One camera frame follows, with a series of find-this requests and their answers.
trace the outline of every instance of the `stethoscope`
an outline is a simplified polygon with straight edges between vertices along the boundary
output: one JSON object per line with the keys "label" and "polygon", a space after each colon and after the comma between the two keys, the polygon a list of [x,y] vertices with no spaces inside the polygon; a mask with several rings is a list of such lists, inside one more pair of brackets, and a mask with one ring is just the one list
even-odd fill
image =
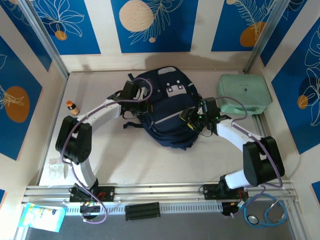
{"label": "stethoscope", "polygon": [[[265,227],[277,227],[280,224],[282,224],[284,221],[286,221],[288,219],[288,209],[290,208],[291,204],[294,201],[294,197],[291,195],[292,200],[290,202],[290,204],[288,205],[288,207],[285,206],[285,204],[283,202],[281,202],[280,200],[286,195],[287,193],[284,193],[281,197],[279,197],[278,199],[275,198],[274,196],[267,194],[267,193],[263,193],[263,196],[266,196],[272,200],[274,200],[275,202],[273,204],[271,204],[271,206],[264,212],[264,220],[265,222],[261,222],[259,221],[259,219],[255,216],[255,215],[247,215],[247,207],[245,206],[243,209],[243,214],[244,214],[244,219],[245,221],[253,228],[256,229],[263,229]],[[255,197],[251,198],[248,202],[247,202],[247,206],[249,205],[250,201],[254,200]],[[280,206],[283,208],[284,210],[284,214],[282,215],[282,217],[275,223],[272,223],[270,221],[269,218],[269,212],[271,211],[271,209],[276,205],[276,204],[280,204]]]}

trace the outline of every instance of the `navy blue backpack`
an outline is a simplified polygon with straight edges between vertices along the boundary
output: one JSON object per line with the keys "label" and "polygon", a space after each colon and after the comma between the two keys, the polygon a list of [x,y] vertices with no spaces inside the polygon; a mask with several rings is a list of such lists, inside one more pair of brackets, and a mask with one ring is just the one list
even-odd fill
{"label": "navy blue backpack", "polygon": [[137,76],[150,80],[153,92],[148,99],[148,112],[138,115],[141,124],[123,126],[144,128],[164,147],[191,148],[199,133],[187,126],[179,115],[188,108],[197,108],[202,99],[195,85],[177,67],[166,66]]}

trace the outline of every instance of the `stethoscope chest piece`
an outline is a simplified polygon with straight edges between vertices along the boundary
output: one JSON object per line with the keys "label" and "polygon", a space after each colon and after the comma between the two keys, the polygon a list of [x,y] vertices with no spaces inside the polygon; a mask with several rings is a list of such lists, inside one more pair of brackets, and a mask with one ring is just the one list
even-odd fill
{"label": "stethoscope chest piece", "polygon": [[246,218],[253,225],[257,225],[259,223],[259,219],[254,215],[248,215],[248,216],[246,216]]}

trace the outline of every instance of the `white table surface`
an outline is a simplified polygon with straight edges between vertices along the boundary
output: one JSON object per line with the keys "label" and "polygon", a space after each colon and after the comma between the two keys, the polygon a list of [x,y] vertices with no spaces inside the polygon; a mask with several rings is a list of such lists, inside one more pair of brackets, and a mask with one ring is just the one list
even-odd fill
{"label": "white table surface", "polygon": [[[216,96],[216,85],[222,74],[237,71],[184,70],[202,97]],[[100,105],[108,96],[121,90],[129,71],[72,73],[69,77],[53,136],[45,159],[40,186],[73,185],[75,179],[69,170],[66,179],[62,170],[50,171],[49,161],[60,154],[55,150],[63,118],[70,114],[66,101],[73,101],[80,114]],[[131,71],[137,76],[140,71]],[[128,127],[128,120],[118,117],[99,128],[92,136],[89,157],[93,172],[100,184],[155,184],[193,183],[219,180],[221,175],[242,169],[242,153],[224,138],[199,136],[186,151],[162,147],[144,129]],[[251,116],[238,122],[257,133]]]}

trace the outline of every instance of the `small bottle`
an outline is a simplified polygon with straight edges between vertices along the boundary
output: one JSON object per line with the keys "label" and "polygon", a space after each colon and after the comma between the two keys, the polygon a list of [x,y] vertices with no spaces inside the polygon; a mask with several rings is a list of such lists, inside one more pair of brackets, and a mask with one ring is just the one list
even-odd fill
{"label": "small bottle", "polygon": [[72,115],[76,116],[79,114],[79,109],[72,101],[67,101],[66,105],[68,106],[68,109],[70,110]]}

